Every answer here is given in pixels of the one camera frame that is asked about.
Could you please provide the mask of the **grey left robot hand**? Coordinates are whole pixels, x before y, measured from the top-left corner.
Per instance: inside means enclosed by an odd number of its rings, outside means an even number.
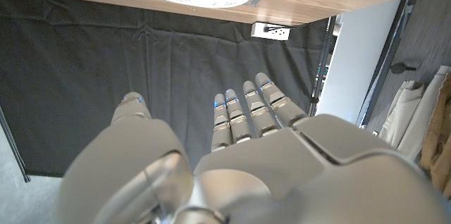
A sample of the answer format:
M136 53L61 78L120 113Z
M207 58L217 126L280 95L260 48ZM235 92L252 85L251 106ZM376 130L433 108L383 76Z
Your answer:
M263 73L214 99L211 151L192 167L130 92L63 176L53 223L449 223L450 205L388 144L308 116Z

